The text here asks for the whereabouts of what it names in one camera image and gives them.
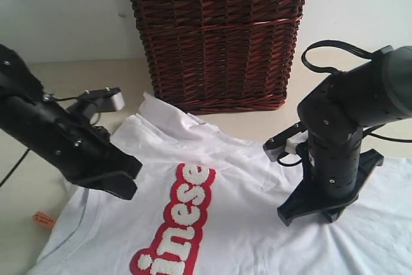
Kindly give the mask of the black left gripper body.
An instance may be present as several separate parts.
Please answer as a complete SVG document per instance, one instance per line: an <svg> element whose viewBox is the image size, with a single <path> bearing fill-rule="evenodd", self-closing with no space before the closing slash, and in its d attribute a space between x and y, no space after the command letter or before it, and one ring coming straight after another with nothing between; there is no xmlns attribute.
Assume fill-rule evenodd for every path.
<svg viewBox="0 0 412 275"><path fill-rule="evenodd" d="M69 181L108 173L109 132L72 115L54 98L37 102L1 92L1 129L55 166Z"/></svg>

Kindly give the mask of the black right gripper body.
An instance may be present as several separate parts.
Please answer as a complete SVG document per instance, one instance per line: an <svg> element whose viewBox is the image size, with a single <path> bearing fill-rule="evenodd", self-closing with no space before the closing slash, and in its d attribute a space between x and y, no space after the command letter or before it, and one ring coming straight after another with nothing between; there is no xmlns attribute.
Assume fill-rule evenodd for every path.
<svg viewBox="0 0 412 275"><path fill-rule="evenodd" d="M361 153L363 128L349 119L330 98L333 77L327 77L298 105L297 113L308 131L303 179L294 190L304 200L324 203L350 200L384 157L371 149Z"/></svg>

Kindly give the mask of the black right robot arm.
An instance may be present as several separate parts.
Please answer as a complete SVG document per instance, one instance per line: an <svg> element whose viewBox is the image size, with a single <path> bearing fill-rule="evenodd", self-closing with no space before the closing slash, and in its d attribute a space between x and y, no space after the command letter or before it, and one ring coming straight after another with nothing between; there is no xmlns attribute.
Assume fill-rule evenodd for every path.
<svg viewBox="0 0 412 275"><path fill-rule="evenodd" d="M308 139L297 146L303 179L277 210L285 225L315 213L336 221L384 161L374 149L361 151L363 138L411 117L410 46L373 53L339 48L366 62L350 71L324 68L327 78L297 107Z"/></svg>

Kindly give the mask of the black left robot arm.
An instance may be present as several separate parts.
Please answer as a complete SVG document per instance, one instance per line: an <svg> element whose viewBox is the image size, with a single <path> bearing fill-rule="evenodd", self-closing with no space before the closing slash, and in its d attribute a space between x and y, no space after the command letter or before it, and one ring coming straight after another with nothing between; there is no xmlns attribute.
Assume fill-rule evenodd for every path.
<svg viewBox="0 0 412 275"><path fill-rule="evenodd" d="M13 50L1 47L1 129L75 185L123 200L136 193L142 163L113 145L94 115L124 107L120 88L85 91L63 108Z"/></svg>

